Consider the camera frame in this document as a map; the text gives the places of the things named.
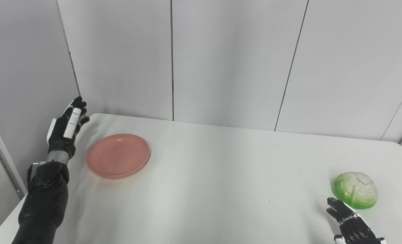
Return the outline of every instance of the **green cabbage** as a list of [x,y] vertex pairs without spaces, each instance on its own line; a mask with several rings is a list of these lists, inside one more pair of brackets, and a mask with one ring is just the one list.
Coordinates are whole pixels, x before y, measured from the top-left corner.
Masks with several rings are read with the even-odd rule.
[[373,180],[361,172],[340,174],[334,181],[334,193],[339,200],[357,209],[373,207],[379,196]]

